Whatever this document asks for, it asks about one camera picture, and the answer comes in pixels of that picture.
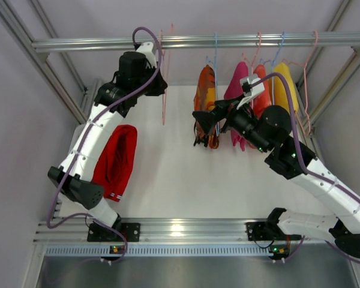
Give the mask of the pink hanger with red trousers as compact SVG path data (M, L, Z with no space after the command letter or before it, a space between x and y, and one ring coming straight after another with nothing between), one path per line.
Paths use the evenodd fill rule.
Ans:
M169 35L174 35L174 24L171 23L170 29L168 30ZM159 37L160 37L160 44L162 45L163 42L163 37L164 37L164 33L163 30L160 30L159 33ZM171 57L172 57L172 51L170 49L165 49L162 52L162 65L161 65L161 70L162 70L162 74L163 74L163 78L166 82L168 82L169 80L169 70L170 70L170 62L171 62ZM164 94L162 95L162 110L161 110L161 122L162 125L164 126L166 123L166 104L167 104L167 90L165 90Z

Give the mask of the red trousers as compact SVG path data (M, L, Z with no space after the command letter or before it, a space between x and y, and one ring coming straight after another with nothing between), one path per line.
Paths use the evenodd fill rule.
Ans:
M104 188L103 196L115 202L122 199L133 171L137 129L120 125L112 133L94 169L92 181Z

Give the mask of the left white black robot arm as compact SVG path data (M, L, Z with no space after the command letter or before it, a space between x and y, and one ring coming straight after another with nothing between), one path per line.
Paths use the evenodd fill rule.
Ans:
M101 86L94 99L83 131L59 167L51 167L49 179L56 194L85 208L84 216L111 233L119 235L121 218L106 202L105 188L93 180L106 144L129 110L142 95L159 96L167 88L161 72L162 53L138 48L125 52L119 59L119 70L110 82Z

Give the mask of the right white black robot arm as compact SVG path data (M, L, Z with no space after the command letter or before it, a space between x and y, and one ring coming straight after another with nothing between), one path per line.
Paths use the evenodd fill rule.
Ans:
M313 215L275 208L264 230L271 235L321 239L360 259L360 197L332 174L312 150L290 135L295 128L286 109L271 105L257 118L249 105L240 106L239 100L218 101L210 111L194 111L193 117L206 134L224 120L221 132L234 130L260 152L267 152L265 163L271 170L304 188L332 212Z

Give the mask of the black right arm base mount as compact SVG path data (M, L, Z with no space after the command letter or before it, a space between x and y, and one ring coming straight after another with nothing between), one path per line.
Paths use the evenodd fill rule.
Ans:
M264 221L249 222L246 224L248 239L257 241L274 241L277 238L275 229Z

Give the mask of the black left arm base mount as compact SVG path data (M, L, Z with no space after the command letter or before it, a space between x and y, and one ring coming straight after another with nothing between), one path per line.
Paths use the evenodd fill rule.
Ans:
M96 223L90 224L88 228L88 242L122 242L120 236ZM127 242L139 242L140 223L122 223L119 232Z

